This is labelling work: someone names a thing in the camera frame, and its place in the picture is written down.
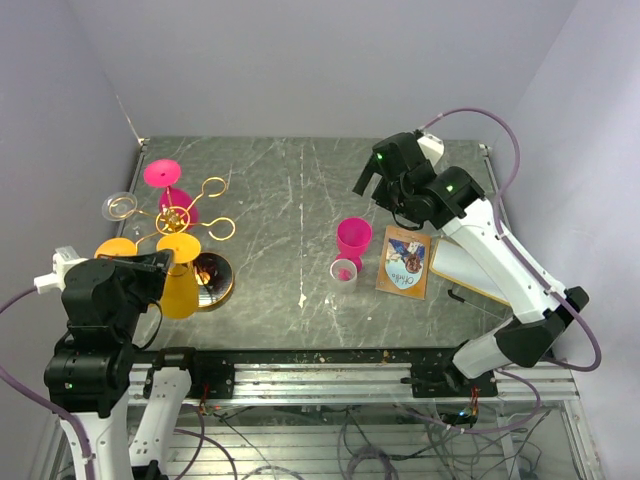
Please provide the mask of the yellow wine glass front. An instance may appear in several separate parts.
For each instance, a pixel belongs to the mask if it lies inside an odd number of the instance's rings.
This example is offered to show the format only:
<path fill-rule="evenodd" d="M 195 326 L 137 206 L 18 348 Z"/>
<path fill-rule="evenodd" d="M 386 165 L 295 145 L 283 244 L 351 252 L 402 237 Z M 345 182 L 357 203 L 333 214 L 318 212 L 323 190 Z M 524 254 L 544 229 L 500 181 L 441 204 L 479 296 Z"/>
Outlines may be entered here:
<path fill-rule="evenodd" d="M 159 304 L 170 319 L 188 318 L 199 307 L 199 285 L 193 262 L 201 253 L 200 241 L 188 233 L 173 233 L 157 242 L 156 251 L 162 250 L 170 250 L 172 259 Z"/>

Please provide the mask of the pink wine glass front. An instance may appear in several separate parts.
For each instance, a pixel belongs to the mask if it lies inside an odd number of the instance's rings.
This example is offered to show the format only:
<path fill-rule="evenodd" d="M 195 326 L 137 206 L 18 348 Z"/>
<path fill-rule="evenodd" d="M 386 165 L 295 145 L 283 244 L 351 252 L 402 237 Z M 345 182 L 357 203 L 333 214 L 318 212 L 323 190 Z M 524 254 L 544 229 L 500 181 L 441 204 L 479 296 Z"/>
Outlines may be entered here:
<path fill-rule="evenodd" d="M 358 273 L 363 268 L 362 256 L 368 250 L 373 237 L 371 224 L 361 217 L 349 217 L 340 222 L 336 229 L 336 259 L 351 261 Z"/>

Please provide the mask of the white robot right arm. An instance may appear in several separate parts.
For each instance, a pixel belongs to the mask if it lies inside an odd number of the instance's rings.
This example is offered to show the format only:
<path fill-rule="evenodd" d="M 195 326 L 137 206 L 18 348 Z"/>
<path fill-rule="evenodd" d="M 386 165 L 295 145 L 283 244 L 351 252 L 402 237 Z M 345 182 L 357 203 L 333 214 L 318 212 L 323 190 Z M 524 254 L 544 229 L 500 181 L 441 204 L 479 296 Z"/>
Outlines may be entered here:
<path fill-rule="evenodd" d="M 476 262 L 503 294 L 510 320 L 461 344 L 442 366 L 442 387 L 459 396 L 476 378 L 514 363 L 531 368 L 589 302 L 580 286 L 568 288 L 548 274 L 494 215 L 485 191 L 463 168 L 436 172 L 425 136 L 402 132 L 376 143 L 353 191 L 380 180 L 375 203 L 419 229 L 430 223 Z"/>

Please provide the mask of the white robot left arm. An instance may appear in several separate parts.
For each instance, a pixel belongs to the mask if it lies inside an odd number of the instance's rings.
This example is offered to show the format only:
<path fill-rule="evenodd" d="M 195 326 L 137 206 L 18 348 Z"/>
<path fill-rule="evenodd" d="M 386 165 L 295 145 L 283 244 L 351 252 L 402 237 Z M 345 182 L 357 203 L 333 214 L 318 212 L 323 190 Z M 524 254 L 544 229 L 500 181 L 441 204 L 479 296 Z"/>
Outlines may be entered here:
<path fill-rule="evenodd" d="M 141 314 L 163 294 L 174 253 L 84 259 L 57 249 L 52 271 L 35 279 L 39 293 L 61 292 L 67 332 L 44 373 L 79 479 L 165 479 L 168 441 L 183 401 L 203 387 L 189 347 L 161 350 L 148 372 L 147 400 L 136 435 L 128 436 L 133 342 Z"/>

